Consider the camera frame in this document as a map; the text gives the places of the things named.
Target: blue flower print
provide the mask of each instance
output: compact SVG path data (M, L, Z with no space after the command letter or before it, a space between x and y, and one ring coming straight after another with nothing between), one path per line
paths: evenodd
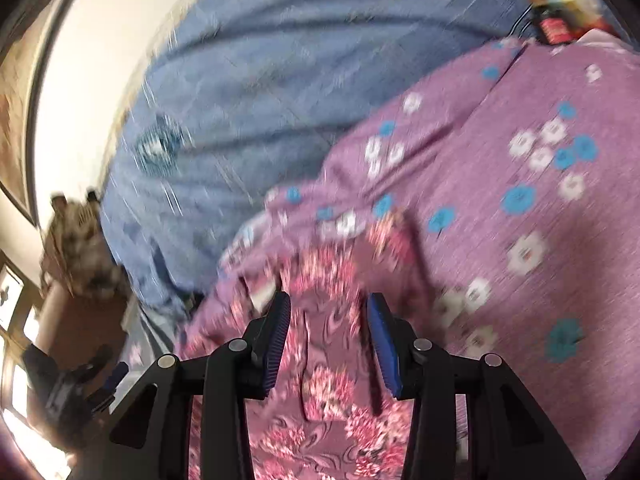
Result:
M381 137L390 136L394 130L396 129L396 123L393 121L385 121L380 124L380 129L378 130Z
M500 78L500 70L497 66L488 66L482 69L482 77L491 81L498 81Z
M598 147L590 136L578 135L574 139L574 151L582 160L596 160Z
M151 176L169 176L176 168L176 158L184 143L180 125L169 117L158 117L136 142L138 166Z
M429 220L427 228L431 233L439 233L451 225L456 217L456 210L452 207L441 207Z
M558 170L566 170L567 168L572 167L575 164L575 155L571 150L566 148L560 148L556 152L556 156L554 156L554 166L558 168Z
M302 202L302 195L297 187L290 187L287 189L287 200L292 204L299 204Z
M546 337L546 357L553 363L563 363L577 353L584 333L576 319L561 319Z
M561 101L558 104L558 115L563 119L575 119L576 111L569 101Z
M376 218L382 218L391 210L394 200L391 195L387 194L378 200L373 206L373 216Z
M509 215L526 213L536 201L536 190L531 186L514 186L502 197L502 210Z
M323 207L316 212L318 220L331 220L334 217L334 210L330 207Z

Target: bottle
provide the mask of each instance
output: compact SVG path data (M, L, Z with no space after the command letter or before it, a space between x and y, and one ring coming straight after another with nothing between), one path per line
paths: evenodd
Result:
M534 22L540 33L540 40L549 45L571 43L574 40L560 9L535 7Z

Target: white wall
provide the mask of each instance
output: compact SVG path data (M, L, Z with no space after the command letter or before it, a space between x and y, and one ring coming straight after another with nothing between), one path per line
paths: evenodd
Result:
M53 46L35 125L40 224L54 192L82 198L100 185L130 81L185 0L74 0ZM0 249L37 278L40 236L0 192Z

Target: black gripper frame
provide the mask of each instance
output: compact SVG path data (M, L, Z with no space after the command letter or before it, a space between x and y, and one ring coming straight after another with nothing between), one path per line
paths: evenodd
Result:
M265 317L209 356L159 358L79 455L69 480L186 480L191 407L199 395L201 479L254 480L244 400L268 394L263 358L278 322L270 315L281 302L289 308L288 296L277 292Z
M453 480L456 394L466 397L471 480L585 480L558 431L507 363L451 356L418 340L374 294L398 354L398 400L415 399L402 480Z

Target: window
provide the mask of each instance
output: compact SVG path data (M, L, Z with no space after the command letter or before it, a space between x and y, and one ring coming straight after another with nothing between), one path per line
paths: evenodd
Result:
M14 389L12 394L12 405L14 410L27 418L27 390L29 389L29 380L27 372L22 367L15 365L14 367Z
M65 480L70 473L63 451L27 424L29 380L20 365L24 348L36 339L40 323L33 303L39 293L7 265L0 270L0 413L16 444L45 480Z
M4 410L2 416L16 443L38 473L45 480L65 480L71 469L66 464L64 452L53 447L9 410Z
M22 280L4 266L0 270L0 326L5 330L9 329L9 322L21 292Z
M27 317L27 321L24 323L24 328L22 331L26 338L32 343L36 341L36 337L38 336L38 330L40 329L40 323L36 319L36 309L31 307L29 311L29 316Z

